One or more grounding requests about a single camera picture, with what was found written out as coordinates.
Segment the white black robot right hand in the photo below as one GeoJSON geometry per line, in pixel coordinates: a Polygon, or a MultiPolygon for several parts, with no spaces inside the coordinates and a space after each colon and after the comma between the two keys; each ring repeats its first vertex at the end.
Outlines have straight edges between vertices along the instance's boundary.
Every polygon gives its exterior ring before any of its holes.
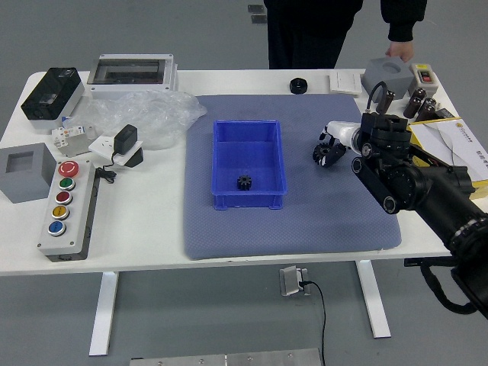
{"type": "Polygon", "coordinates": [[[330,167],[351,149],[359,154],[359,123],[330,121],[319,136],[320,144],[314,150],[314,159],[318,165],[330,167]]]}

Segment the person's left hand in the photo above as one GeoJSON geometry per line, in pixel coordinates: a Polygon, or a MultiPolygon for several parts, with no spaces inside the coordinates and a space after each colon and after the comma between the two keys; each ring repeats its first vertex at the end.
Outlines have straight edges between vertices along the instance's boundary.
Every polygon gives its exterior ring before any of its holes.
{"type": "Polygon", "coordinates": [[[404,63],[409,62],[414,57],[414,46],[412,41],[396,42],[391,41],[385,52],[388,57],[399,57],[404,63]]]}

